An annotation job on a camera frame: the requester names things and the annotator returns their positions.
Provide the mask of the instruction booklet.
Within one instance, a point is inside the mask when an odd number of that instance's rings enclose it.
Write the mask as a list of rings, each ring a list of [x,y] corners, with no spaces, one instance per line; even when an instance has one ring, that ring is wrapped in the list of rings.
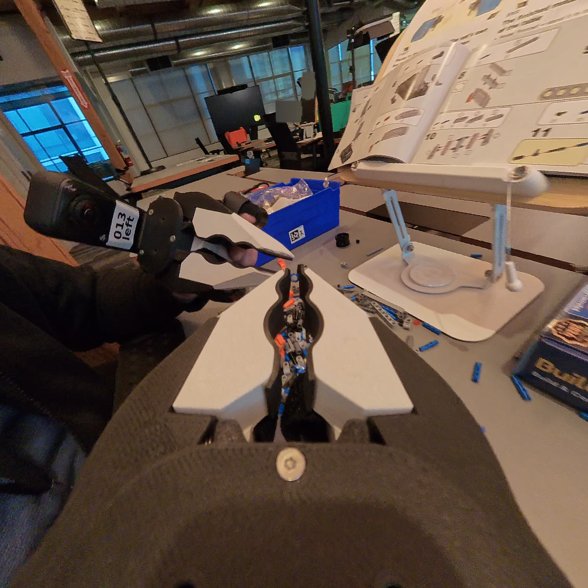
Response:
[[[330,168],[373,158],[586,176],[587,1],[426,1]]]

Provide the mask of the clear plastic bag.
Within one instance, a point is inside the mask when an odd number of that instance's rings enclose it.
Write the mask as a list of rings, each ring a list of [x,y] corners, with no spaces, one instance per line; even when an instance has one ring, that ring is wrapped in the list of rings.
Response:
[[[312,196],[313,192],[304,179],[298,179],[293,185],[272,185],[264,189],[255,190],[246,198],[256,206],[264,209],[268,214],[275,210],[290,206],[295,201]]]

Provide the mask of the pile of small building pieces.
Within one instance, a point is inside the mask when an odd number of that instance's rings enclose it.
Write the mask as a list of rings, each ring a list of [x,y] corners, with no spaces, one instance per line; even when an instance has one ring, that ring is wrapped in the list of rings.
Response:
[[[288,270],[285,261],[280,259],[278,264],[282,270]],[[285,294],[279,322],[280,329],[274,337],[279,356],[283,361],[282,395],[285,397],[286,393],[292,391],[294,384],[298,384],[305,407],[304,388],[309,383],[306,375],[307,350],[310,348],[311,341],[304,327],[305,311],[299,293],[298,271],[294,274],[290,272],[289,292],[286,293],[285,285]]]

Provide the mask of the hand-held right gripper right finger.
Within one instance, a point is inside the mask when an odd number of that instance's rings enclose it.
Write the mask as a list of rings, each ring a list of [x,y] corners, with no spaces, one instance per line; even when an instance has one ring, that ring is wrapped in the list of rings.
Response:
[[[414,405],[368,315],[303,264],[298,266],[307,350],[305,407],[337,439],[351,420],[404,415]]]

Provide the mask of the black monitor screen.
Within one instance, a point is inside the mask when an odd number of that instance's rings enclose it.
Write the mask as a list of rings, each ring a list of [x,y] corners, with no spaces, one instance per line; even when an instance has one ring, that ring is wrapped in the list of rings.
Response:
[[[205,104],[218,138],[241,127],[249,131],[253,126],[264,124],[266,113],[258,85],[208,96]]]

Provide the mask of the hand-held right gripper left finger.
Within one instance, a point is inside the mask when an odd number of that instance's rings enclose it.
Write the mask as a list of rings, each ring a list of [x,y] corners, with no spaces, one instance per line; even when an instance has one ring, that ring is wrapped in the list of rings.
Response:
[[[273,371],[275,344],[266,316],[283,305],[281,283],[289,270],[270,275],[218,318],[172,407],[176,413],[236,421],[246,440],[267,414],[265,388]]]

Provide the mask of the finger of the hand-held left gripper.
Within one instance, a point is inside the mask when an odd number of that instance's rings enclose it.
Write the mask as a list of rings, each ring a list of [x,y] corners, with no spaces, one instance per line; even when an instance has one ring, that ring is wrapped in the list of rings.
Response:
[[[237,213],[224,213],[216,210],[196,208],[192,219],[195,237],[191,251],[204,249],[208,244],[214,253],[221,255],[219,243],[215,239],[221,239],[231,245],[242,248],[250,248],[255,251],[273,256],[274,258],[294,260],[294,255],[275,238],[259,229],[254,224],[239,216]]]
[[[199,284],[202,288],[233,290],[255,287],[274,275],[273,270],[234,264],[227,247],[209,242],[196,242],[199,248],[180,263],[179,279]]]

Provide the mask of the person's left forearm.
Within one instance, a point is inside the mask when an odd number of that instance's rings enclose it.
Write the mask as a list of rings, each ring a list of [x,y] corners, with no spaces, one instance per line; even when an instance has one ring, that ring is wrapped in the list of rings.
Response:
[[[245,290],[170,293],[140,269],[93,270],[43,260],[29,286],[53,337],[72,350],[123,343],[154,332],[210,301],[235,302]]]

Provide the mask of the black office chair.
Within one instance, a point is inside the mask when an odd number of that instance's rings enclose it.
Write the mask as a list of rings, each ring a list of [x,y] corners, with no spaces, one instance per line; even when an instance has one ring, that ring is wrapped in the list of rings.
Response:
[[[285,122],[267,122],[266,126],[275,143],[280,168],[301,171],[302,155],[288,124]]]

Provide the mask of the white book stand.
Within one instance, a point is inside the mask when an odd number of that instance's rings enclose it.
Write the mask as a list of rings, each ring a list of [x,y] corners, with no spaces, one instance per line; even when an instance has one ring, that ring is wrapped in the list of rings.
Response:
[[[339,168],[344,182],[382,190],[398,244],[350,272],[350,280],[450,337],[487,340],[544,290],[511,259],[511,205],[587,215],[587,177],[548,178],[525,165],[398,164],[366,160]],[[489,203],[494,211],[493,261],[411,239],[398,192]]]

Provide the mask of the person's left hand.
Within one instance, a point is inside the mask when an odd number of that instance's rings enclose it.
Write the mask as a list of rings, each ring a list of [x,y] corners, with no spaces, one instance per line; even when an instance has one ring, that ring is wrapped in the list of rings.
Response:
[[[258,260],[258,251],[237,245],[230,245],[227,248],[228,259],[232,264],[244,268],[255,266]]]

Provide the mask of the green panel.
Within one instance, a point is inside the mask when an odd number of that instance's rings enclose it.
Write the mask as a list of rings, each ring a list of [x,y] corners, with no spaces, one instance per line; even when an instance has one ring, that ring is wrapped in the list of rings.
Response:
[[[330,105],[332,114],[332,126],[334,133],[343,131],[349,121],[349,114],[352,108],[352,100],[342,100]]]

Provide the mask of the black steel column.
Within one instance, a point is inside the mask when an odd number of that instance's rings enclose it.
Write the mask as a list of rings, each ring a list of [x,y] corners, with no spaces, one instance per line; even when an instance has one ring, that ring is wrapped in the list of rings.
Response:
[[[306,19],[312,54],[313,70],[316,78],[319,121],[324,146],[334,150],[334,130],[330,108],[325,47],[322,33],[319,1],[305,1]]]

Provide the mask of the wooden support post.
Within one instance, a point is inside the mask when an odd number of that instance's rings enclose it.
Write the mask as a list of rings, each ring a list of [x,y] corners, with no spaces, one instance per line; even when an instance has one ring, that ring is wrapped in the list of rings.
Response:
[[[44,53],[54,66],[62,82],[66,85],[77,105],[82,109],[85,118],[104,147],[111,164],[122,171],[121,179],[130,187],[134,177],[127,164],[117,150],[99,113],[83,89],[73,64],[65,50],[60,48],[55,36],[50,32],[47,23],[35,1],[15,1],[15,4],[40,43]]]

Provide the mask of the blue robot kit box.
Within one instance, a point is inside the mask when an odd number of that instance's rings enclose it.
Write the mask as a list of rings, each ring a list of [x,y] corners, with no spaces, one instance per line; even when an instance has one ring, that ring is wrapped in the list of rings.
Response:
[[[587,413],[587,283],[576,288],[529,340],[514,375]]]

